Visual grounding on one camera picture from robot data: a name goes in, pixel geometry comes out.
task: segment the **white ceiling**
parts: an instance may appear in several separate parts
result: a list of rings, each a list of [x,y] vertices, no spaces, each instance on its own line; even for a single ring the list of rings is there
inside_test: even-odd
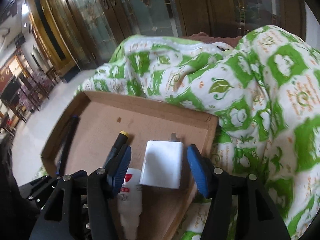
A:
[[[6,48],[13,39],[19,34],[22,33],[25,34],[29,31],[29,18],[28,14],[21,15],[21,7],[22,4],[24,4],[25,0],[16,0],[17,1],[17,7],[18,7],[18,13],[12,17],[9,16],[1,25],[0,25],[0,44],[2,44],[3,38],[2,35],[6,34],[7,28],[10,28],[10,33],[5,39],[4,42],[4,48]]]

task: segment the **cardboard tray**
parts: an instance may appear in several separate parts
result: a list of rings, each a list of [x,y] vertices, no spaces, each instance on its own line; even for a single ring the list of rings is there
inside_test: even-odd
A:
[[[80,116],[66,165],[65,174],[80,169],[91,174],[100,168],[119,131],[129,134],[132,149],[130,168],[141,169],[148,140],[170,140],[176,133],[184,144],[180,189],[143,186],[143,212],[140,216],[138,240],[171,240],[189,205],[196,195],[186,159],[186,148],[197,145],[208,155],[217,117],[145,98],[117,95],[100,91],[78,94],[58,120],[42,151],[47,172],[55,176],[57,154],[69,118]],[[124,239],[116,200],[109,202],[120,239]]]

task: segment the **metal prong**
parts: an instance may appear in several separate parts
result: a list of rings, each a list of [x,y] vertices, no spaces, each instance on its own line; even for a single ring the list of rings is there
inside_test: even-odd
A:
[[[173,132],[173,133],[171,134],[171,139],[170,139],[170,141],[172,141],[172,142],[176,142],[176,141],[177,141],[177,134],[176,134],[175,132]]]

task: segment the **ceiling light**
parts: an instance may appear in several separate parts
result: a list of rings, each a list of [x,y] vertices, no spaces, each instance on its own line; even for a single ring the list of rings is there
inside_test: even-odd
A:
[[[24,3],[22,4],[21,14],[27,14],[29,12],[28,6]]]

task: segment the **white bottle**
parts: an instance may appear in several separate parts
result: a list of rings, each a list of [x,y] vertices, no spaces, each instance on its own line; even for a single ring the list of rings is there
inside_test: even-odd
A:
[[[127,240],[136,240],[142,213],[142,186],[139,184],[141,171],[128,168],[124,183],[118,194],[118,212]]]

